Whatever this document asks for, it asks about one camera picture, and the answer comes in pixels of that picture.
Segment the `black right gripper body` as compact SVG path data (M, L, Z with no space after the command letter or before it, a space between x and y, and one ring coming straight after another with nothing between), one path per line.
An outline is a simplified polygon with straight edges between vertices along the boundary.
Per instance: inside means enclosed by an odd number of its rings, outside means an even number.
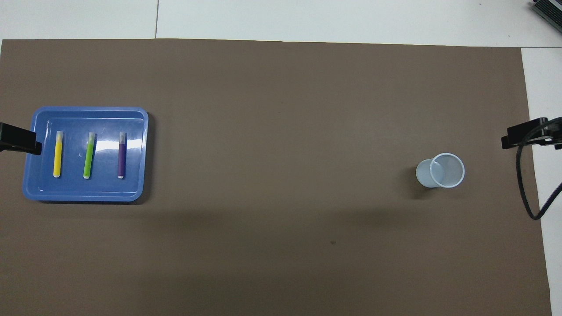
M540 128L540 146L554 146L556 150L562 150L562 117L557 117L544 122Z

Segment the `yellow marker pen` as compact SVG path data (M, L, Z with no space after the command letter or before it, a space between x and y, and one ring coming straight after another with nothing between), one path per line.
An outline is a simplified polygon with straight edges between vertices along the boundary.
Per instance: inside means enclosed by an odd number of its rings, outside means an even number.
M54 178L60 178L61 176L62 148L64 142L63 139L64 139L64 132L57 131L56 138L55 138L55 147L54 147L54 168L53 168Z

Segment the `green marker pen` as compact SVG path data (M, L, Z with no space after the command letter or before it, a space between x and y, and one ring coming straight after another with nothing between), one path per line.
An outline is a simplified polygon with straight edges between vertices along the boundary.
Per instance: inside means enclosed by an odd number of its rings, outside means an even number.
M95 142L96 142L96 134L94 132L89 132L88 141L86 145L85 163L83 168L84 179L89 179L92 174L92 162L93 162Z

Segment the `purple marker pen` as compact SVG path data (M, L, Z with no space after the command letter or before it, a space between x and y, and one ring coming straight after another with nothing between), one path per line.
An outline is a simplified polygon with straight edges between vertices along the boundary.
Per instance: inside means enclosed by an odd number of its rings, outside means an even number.
M118 179L125 178L125 167L126 167L126 147L127 134L125 132L120 132L119 143L118 143Z

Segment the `clear plastic cup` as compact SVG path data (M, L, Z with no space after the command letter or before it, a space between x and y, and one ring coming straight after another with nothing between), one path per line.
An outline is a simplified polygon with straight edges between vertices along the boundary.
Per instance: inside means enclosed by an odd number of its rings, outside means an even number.
M416 167L416 178L426 188L454 188L465 178L462 160L452 153L441 153L421 161Z

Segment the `blue plastic tray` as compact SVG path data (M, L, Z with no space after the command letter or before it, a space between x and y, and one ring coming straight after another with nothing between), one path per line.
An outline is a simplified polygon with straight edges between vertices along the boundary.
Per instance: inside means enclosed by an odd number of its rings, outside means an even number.
M41 155L26 156L22 192L48 202L133 202L143 192L148 113L135 107L46 106L34 112L31 130ZM64 132L61 176L54 178L56 132ZM83 178L89 132L96 134L89 179ZM125 178L118 179L120 132L127 134Z

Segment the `grey ribbed device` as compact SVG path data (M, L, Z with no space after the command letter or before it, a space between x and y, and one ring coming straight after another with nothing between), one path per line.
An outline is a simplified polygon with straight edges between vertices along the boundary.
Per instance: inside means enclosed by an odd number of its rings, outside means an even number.
M562 0L532 1L532 10L562 32Z

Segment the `brown table mat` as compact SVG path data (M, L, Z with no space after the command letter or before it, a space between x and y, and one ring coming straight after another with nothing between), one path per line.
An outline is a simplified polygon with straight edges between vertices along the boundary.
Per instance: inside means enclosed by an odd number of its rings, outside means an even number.
M508 127L519 48L4 40L0 121L149 114L143 195L55 204L0 153L0 316L550 316ZM465 178L416 167L458 156Z

